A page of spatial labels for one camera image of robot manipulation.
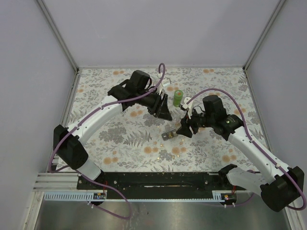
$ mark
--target gray wall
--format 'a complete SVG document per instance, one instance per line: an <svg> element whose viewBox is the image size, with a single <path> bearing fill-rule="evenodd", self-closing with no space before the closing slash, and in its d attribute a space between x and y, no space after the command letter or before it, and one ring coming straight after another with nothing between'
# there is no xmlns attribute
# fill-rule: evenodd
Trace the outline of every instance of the gray wall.
<svg viewBox="0 0 307 230"><path fill-rule="evenodd" d="M274 153L305 173L306 65L307 1L289 0L248 73ZM306 221L307 210L302 214Z"/></svg>
<svg viewBox="0 0 307 230"><path fill-rule="evenodd" d="M73 71L34 0L2 0L0 31L0 228L17 230Z"/></svg>
<svg viewBox="0 0 307 230"><path fill-rule="evenodd" d="M45 0L84 66L243 66L278 0Z"/></svg>

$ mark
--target floor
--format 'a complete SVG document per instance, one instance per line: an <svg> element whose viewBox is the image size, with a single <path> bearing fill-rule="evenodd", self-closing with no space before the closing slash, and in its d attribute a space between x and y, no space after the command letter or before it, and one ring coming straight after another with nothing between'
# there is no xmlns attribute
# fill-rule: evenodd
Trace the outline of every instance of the floor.
<svg viewBox="0 0 307 230"><path fill-rule="evenodd" d="M75 122L98 104L112 86L130 78L135 69L83 69L74 98L69 122ZM157 78L157 69L140 69ZM260 121L250 96L242 68L167 69L171 85L166 88L173 121L167 122L148 114L145 107L134 105L101 127L85 148L90 158L105 172L216 172L232 163L243 170L257 169L237 148L203 128L192 138L178 136L163 141L161 134L179 128L185 114L172 105L174 90L192 97L202 89L220 88L239 103L250 132L265 145ZM219 92L228 113L239 115L230 99ZM194 105L202 105L204 94ZM65 164L59 161L58 167Z"/></svg>
<svg viewBox="0 0 307 230"><path fill-rule="evenodd" d="M238 196L238 202L247 194ZM127 215L123 202L103 207ZM246 206L207 206L202 203L132 203L131 220L120 220L83 202L44 201L36 230L290 230L285 211L273 212L260 197Z"/></svg>

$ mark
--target floral pattern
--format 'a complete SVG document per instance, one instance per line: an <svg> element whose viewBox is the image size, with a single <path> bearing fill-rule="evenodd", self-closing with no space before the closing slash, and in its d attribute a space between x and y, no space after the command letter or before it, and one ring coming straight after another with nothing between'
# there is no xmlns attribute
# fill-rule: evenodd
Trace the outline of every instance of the floral pattern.
<svg viewBox="0 0 307 230"><path fill-rule="evenodd" d="M70 123L83 117L103 100L114 85L130 78L135 69L83 69L70 115ZM157 79L157 69L140 69ZM165 89L173 121L157 119L141 105L129 107L101 127L85 144L89 157L106 172L216 172L232 163L243 170L257 170L237 148L215 134L211 128L200 128L192 138L178 136L163 141L162 134L178 129L184 111L172 105L174 91L192 97L206 88L220 88L238 102L250 132L265 145L260 120L255 111L248 84L241 68L167 69L171 85ZM229 114L239 111L226 95L216 94ZM195 106L203 109L202 99ZM58 167L65 163L60 159Z"/></svg>

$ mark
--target can lid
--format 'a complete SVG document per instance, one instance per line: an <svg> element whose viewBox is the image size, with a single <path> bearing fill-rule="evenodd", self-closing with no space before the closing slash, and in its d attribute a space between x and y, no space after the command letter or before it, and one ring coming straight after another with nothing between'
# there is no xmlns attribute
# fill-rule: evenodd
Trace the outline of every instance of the can lid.
<svg viewBox="0 0 307 230"><path fill-rule="evenodd" d="M174 99L182 99L183 97L183 91L182 90L176 90L174 92Z"/></svg>

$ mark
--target green can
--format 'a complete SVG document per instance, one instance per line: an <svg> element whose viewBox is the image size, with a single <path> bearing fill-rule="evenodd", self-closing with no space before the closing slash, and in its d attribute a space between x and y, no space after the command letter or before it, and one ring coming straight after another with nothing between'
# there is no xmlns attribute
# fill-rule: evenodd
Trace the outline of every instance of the green can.
<svg viewBox="0 0 307 230"><path fill-rule="evenodd" d="M173 105L175 107L179 107L180 106L180 102L181 102L182 97L183 97L183 91L182 90L176 90L174 92L174 102L173 102Z"/></svg>

